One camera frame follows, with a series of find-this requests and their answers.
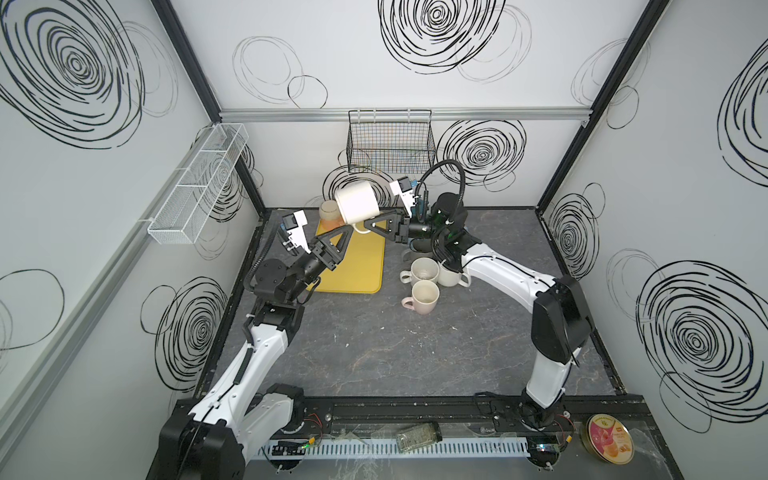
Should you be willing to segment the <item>grey tall mug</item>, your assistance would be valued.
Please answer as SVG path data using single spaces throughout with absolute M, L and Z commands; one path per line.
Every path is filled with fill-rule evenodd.
M 420 258 L 434 258 L 430 241 L 428 239 L 410 239 L 407 248 L 402 252 L 401 260 L 412 262 Z

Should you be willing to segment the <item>yellow plastic tray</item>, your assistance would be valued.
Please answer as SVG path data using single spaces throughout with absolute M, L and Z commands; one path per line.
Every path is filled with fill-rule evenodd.
M 335 270 L 321 274 L 318 292 L 375 294 L 382 286 L 385 239 L 373 233 L 353 231 L 343 261 Z

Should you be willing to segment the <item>white mug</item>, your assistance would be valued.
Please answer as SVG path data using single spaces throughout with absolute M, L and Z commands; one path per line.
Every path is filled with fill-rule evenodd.
M 357 224 L 370 220 L 380 214 L 379 204 L 372 184 L 366 180 L 351 183 L 340 189 L 335 195 L 340 215 L 346 225 L 362 235 L 370 230 Z

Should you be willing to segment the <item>beige speckled mug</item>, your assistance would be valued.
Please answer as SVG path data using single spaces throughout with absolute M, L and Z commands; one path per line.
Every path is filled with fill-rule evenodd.
M 403 284 L 414 285 L 419 281 L 436 283 L 440 274 L 439 264 L 430 258 L 418 258 L 414 260 L 408 270 L 400 272 L 400 281 Z

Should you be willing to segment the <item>cream mug with handle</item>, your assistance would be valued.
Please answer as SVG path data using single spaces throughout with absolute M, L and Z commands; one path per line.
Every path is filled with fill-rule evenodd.
M 450 270 L 445 261 L 439 264 L 439 275 L 437 283 L 446 288 L 461 286 L 468 288 L 471 286 L 472 278 L 464 271 L 452 271 Z

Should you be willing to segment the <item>pink mug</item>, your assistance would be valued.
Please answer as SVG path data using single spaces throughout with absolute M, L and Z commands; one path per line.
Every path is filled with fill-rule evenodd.
M 420 280 L 412 286 L 411 295 L 401 300 L 401 306 L 419 315 L 428 315 L 434 310 L 439 297 L 440 290 L 437 284 Z

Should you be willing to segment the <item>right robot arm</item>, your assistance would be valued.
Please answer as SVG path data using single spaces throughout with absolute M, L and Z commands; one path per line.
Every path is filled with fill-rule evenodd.
M 467 217 L 459 196 L 444 193 L 424 217 L 399 207 L 369 214 L 360 223 L 397 243 L 427 242 L 434 260 L 495 287 L 531 314 L 536 358 L 518 415 L 527 428 L 541 430 L 560 412 L 570 371 L 595 329 L 593 315 L 575 278 L 555 278 L 503 256 L 469 233 Z

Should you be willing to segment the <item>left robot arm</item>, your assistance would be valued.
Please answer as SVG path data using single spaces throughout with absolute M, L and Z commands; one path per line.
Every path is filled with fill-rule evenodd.
M 350 226 L 318 235 L 290 266 L 257 257 L 244 279 L 260 300 L 244 322 L 245 341 L 208 394 L 181 404 L 166 421 L 150 478 L 240 479 L 273 434 L 301 427 L 301 388 L 258 389 L 295 338 L 322 273 L 343 261 L 352 236 Z

